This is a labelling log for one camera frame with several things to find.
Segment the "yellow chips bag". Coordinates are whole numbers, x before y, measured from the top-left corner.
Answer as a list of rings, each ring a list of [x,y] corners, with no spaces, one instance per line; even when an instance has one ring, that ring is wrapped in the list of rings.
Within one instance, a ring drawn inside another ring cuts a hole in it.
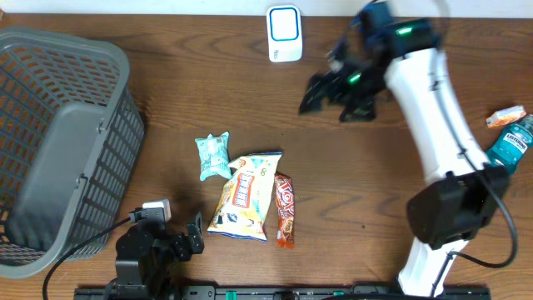
[[[253,153],[229,163],[234,173],[223,186],[208,233],[267,241],[264,223],[281,157],[281,152]]]

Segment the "grey plastic shopping basket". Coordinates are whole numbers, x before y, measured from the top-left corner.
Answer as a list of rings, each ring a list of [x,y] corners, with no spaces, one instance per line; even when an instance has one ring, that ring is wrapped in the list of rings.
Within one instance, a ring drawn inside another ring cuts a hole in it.
[[[145,127],[109,43],[1,31],[1,274],[31,277],[108,243]]]

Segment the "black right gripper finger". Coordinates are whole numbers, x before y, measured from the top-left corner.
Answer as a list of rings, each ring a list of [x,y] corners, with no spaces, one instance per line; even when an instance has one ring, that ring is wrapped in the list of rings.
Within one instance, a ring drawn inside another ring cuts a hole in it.
[[[307,90],[298,108],[299,114],[318,113],[322,110],[322,101],[327,95],[330,83],[329,73],[316,73],[308,81]]]
[[[340,122],[371,122],[376,118],[375,99],[365,97],[350,100],[341,112]]]

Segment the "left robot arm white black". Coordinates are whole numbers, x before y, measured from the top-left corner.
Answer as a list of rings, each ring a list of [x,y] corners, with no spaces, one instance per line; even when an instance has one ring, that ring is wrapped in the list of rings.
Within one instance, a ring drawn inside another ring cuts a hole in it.
[[[105,299],[181,299],[169,267],[203,253],[202,215],[186,224],[186,232],[170,234],[161,208],[130,213],[134,225],[116,243],[117,277],[105,288]]]

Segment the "white barcode scanner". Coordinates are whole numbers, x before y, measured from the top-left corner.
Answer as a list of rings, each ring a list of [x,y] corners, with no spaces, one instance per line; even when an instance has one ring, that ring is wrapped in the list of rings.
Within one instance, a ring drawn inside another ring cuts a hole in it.
[[[294,5],[270,7],[266,12],[268,57],[274,63],[301,59],[303,41],[301,12]]]

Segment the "teal mouthwash bottle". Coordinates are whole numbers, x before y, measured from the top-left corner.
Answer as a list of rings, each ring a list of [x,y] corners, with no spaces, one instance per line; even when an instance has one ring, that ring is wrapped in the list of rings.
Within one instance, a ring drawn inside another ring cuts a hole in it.
[[[530,148],[532,148],[531,114],[524,116],[519,122],[506,126],[486,154],[491,165],[503,166],[509,174],[513,174]]]

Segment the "teal snack packet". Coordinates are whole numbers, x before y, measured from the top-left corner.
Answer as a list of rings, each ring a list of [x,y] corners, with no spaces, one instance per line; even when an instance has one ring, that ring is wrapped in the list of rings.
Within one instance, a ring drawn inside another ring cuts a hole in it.
[[[209,134],[205,138],[196,138],[195,142],[201,160],[200,180],[219,175],[230,179],[232,171],[229,167],[228,142],[230,133],[224,132],[220,136]]]

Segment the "red Top chocolate bar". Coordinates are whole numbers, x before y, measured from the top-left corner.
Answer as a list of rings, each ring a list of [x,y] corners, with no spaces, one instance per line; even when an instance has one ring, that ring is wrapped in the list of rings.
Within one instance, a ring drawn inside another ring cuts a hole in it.
[[[275,175],[276,207],[278,228],[276,245],[280,248],[294,248],[295,203],[291,178],[277,173]]]

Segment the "orange tissue pack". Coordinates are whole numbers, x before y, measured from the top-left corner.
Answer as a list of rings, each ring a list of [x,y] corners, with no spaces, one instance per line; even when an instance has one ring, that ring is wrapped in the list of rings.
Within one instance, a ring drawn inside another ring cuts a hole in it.
[[[507,124],[518,121],[526,115],[526,110],[523,106],[514,106],[505,108],[492,113],[486,119],[486,126],[489,128],[496,128],[505,126]]]

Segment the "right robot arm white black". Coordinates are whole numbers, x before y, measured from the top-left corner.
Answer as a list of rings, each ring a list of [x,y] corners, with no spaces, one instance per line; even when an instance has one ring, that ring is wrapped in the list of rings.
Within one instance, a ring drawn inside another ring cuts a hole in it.
[[[415,141],[426,185],[406,207],[414,240],[397,282],[412,297],[433,298],[464,247],[486,227],[509,184],[473,137],[447,71],[442,36],[429,20],[395,19],[384,1],[369,2],[352,20],[366,60],[342,38],[328,55],[329,70],[310,78],[299,111],[324,102],[342,106],[341,122],[370,122],[375,98],[388,91],[398,102]]]

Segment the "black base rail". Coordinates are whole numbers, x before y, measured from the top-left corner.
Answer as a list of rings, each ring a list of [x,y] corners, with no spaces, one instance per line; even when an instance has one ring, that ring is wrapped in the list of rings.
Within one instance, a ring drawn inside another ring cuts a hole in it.
[[[73,299],[450,299],[450,300],[491,300],[491,292],[486,287],[447,287],[436,297],[407,296],[399,289],[382,285],[356,285],[354,287],[175,287],[161,296],[133,295],[132,292],[119,292],[118,287],[77,288]]]

